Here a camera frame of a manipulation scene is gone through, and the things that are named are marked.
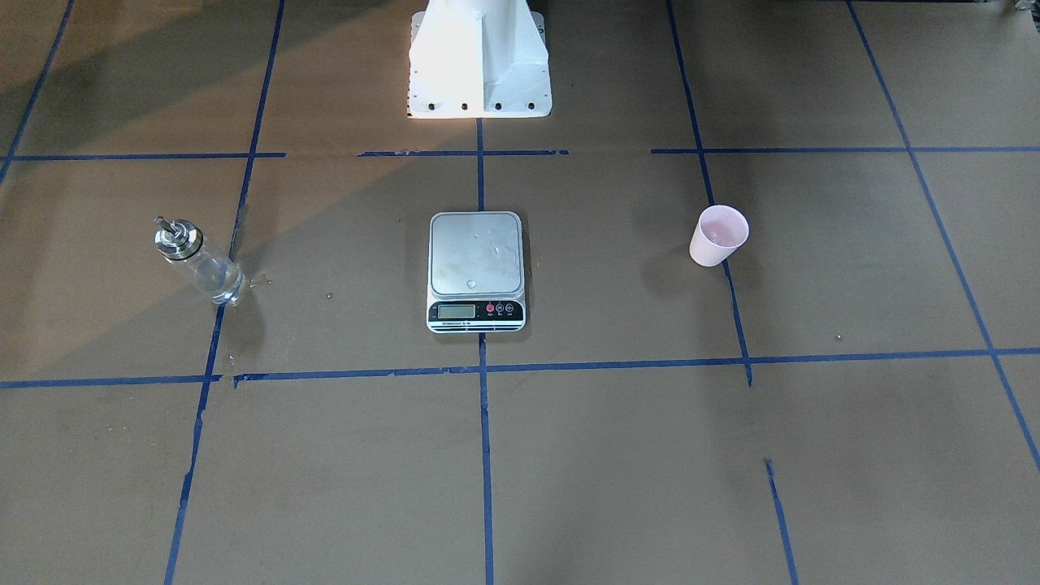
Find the glass sauce bottle metal spout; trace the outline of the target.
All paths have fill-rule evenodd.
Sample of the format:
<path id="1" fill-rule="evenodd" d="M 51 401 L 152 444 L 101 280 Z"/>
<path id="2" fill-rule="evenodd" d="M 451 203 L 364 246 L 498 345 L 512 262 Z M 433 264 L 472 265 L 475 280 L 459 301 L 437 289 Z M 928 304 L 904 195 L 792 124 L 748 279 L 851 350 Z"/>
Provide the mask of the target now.
<path id="1" fill-rule="evenodd" d="M 245 292 L 245 274 L 203 229 L 187 219 L 154 219 L 154 245 L 171 268 L 216 305 L 236 305 Z"/>

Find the white digital kitchen scale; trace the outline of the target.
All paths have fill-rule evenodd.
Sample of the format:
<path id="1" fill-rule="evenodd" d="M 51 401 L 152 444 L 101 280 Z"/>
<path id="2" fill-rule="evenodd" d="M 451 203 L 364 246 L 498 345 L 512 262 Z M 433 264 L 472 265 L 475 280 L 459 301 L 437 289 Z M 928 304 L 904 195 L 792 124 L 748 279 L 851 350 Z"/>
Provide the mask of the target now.
<path id="1" fill-rule="evenodd" d="M 431 218 L 426 323 L 435 334 L 514 332 L 527 325 L 519 215 L 453 211 Z"/>

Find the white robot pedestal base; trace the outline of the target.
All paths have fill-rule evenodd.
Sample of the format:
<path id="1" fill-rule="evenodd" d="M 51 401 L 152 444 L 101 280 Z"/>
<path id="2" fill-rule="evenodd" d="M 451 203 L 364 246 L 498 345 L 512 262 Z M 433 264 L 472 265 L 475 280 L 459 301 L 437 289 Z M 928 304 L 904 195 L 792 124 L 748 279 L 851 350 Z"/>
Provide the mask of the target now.
<path id="1" fill-rule="evenodd" d="M 411 18 L 406 112 L 529 119 L 553 111 L 545 19 L 527 1 L 430 1 Z"/>

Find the pink plastic cup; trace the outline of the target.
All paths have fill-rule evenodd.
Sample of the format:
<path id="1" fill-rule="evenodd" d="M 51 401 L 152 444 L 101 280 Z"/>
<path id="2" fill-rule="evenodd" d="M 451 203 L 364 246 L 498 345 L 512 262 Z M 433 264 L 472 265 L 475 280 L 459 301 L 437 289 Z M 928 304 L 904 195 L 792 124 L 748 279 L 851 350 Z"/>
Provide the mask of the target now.
<path id="1" fill-rule="evenodd" d="M 722 264 L 750 236 L 750 225 L 739 210 L 712 205 L 699 215 L 688 245 L 688 255 L 702 268 Z"/>

